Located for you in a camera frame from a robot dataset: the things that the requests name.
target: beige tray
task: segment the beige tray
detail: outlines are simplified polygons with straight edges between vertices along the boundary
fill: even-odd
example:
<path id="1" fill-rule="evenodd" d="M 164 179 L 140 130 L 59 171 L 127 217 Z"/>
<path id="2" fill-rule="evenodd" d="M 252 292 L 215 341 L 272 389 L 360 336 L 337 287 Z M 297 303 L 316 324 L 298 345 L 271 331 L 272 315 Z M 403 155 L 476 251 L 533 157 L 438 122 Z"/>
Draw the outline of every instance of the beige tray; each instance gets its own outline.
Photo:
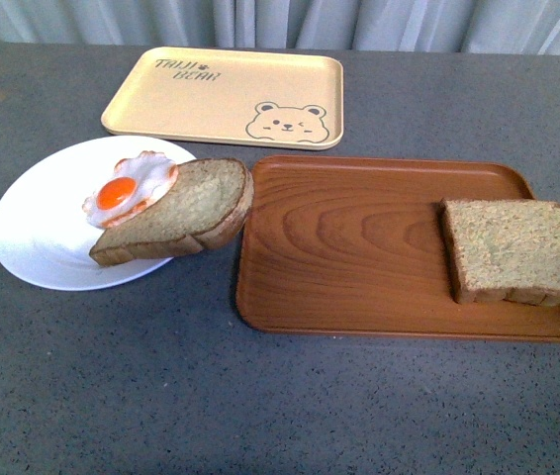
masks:
<path id="1" fill-rule="evenodd" d="M 112 134 L 326 149 L 343 134 L 343 70 L 326 56 L 157 47 L 102 114 Z"/>
<path id="2" fill-rule="evenodd" d="M 533 198 L 511 168 L 465 161 L 270 156 L 253 167 L 236 304 L 272 333 L 560 342 L 560 307 L 459 305 L 442 198 Z"/>

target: slice of whole wheat bread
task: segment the slice of whole wheat bread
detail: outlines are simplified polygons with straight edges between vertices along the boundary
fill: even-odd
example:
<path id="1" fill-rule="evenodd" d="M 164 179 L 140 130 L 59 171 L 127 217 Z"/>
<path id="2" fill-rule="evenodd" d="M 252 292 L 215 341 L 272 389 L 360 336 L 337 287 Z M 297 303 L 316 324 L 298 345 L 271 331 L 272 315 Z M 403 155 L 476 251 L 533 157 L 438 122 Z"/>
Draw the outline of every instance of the slice of whole wheat bread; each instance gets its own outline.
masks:
<path id="1" fill-rule="evenodd" d="M 459 303 L 560 305 L 560 204 L 443 200 L 441 224 Z"/>
<path id="2" fill-rule="evenodd" d="M 235 158 L 179 165 L 168 193 L 142 213 L 105 230 L 89 255 L 100 265 L 216 249 L 240 231 L 253 200 L 253 179 Z"/>

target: cartoon bear face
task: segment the cartoon bear face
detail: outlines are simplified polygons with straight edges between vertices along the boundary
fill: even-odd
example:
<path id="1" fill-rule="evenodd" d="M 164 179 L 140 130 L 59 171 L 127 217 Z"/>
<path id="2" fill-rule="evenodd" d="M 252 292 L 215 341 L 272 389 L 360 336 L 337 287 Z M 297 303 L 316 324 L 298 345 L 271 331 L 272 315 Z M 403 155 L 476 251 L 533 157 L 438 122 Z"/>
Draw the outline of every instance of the cartoon bear face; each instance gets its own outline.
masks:
<path id="1" fill-rule="evenodd" d="M 255 139 L 280 142 L 320 143 L 328 138 L 322 118 L 327 111 L 320 106 L 279 107 L 274 102 L 256 106 L 258 115 L 247 124 L 247 133 Z"/>

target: bear ear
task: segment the bear ear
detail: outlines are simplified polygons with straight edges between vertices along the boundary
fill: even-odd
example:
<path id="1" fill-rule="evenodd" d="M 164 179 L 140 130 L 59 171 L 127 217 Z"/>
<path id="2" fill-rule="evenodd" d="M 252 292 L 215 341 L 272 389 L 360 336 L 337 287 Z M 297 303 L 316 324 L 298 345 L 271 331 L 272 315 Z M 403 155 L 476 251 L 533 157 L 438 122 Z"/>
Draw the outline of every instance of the bear ear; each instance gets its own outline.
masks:
<path id="1" fill-rule="evenodd" d="M 261 102 L 256 105 L 256 112 L 260 114 L 264 111 L 270 111 L 271 109 L 277 109 L 278 105 L 275 102 Z"/>
<path id="2" fill-rule="evenodd" d="M 327 110 L 324 107 L 320 106 L 305 106 L 302 108 L 303 110 L 310 112 L 314 116 L 318 116 L 320 119 L 327 114 Z"/>

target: white plate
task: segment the white plate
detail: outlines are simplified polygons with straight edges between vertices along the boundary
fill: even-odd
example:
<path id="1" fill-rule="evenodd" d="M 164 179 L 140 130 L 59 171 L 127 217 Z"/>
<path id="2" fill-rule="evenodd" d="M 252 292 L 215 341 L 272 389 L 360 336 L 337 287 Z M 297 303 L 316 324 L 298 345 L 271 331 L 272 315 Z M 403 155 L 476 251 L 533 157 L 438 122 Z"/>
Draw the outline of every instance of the white plate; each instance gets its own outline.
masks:
<path id="1" fill-rule="evenodd" d="M 174 143 L 140 136 L 83 142 L 37 163 L 0 201 L 0 262 L 20 279 L 55 290 L 93 290 L 122 284 L 161 267 L 167 259 L 101 267 L 89 249 L 102 233 L 86 222 L 84 199 L 106 181 L 115 163 L 143 150 L 183 163 L 195 157 Z"/>

